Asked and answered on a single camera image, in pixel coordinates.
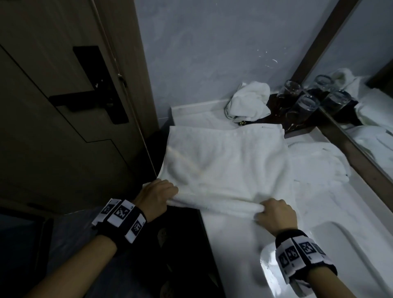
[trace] wristband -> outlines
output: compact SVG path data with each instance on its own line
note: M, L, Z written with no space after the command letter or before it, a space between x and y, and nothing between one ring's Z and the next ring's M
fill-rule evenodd
M286 230L277 236L275 244L277 263L287 284L295 282L310 289L307 274L315 267L328 267L337 275L332 260L303 231Z
M146 223L142 210L128 200L110 199L93 220L97 235L110 238L118 252L132 244Z

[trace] mirror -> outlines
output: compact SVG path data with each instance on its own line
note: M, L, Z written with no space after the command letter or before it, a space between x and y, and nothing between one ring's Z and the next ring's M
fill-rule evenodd
M362 0L304 82L393 180L393 2Z

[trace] crumpled white towel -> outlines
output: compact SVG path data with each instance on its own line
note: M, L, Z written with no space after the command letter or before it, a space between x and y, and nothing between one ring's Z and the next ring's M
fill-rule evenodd
M355 100L358 100L360 81L362 77L355 77L348 68L339 68L330 73L329 76L334 80L338 89L345 90Z
M251 124L230 131L171 126L158 175L179 188L168 205L253 219L259 203L284 199L296 210L284 130Z
M379 126L356 126L346 131L393 178L393 136Z
M381 126L393 134L393 99L379 89L372 89L355 106L364 125Z
M233 122L256 121L270 115L266 106L270 87L266 83L243 83L225 107L225 115Z
M288 148L294 180L327 186L349 181L351 167L348 160L332 143L298 142Z

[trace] door panel groove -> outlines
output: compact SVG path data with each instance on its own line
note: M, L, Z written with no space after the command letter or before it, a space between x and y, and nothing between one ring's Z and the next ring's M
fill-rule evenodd
M24 71L24 69L18 64L18 62L11 56L11 54L0 44L0 48L7 54L8 57L15 63L15 65L23 72L23 74L30 80L30 82L37 88L37 90L49 101L49 98L45 95L45 93L40 89L40 87L31 79L31 77ZM103 141L111 141L113 146L116 148L117 152L120 154L122 160L127 166L127 169L131 171L130 166L128 165L127 161L124 159L123 155L121 154L120 150L117 148L116 144L113 142L112 139L103 139L103 140L95 140L95 141L86 141L85 138L78 132L78 130L70 123L70 121L59 111L57 107L54 107L56 111L66 120L66 122L72 127L72 129L82 138L85 143L96 143L96 142L103 142Z

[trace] wall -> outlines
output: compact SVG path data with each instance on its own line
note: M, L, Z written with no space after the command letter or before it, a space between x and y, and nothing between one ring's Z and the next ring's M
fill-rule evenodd
M225 98L241 82L290 78L337 0L135 0L154 102Z
M349 68L373 76L393 58L393 1L362 0L307 78Z

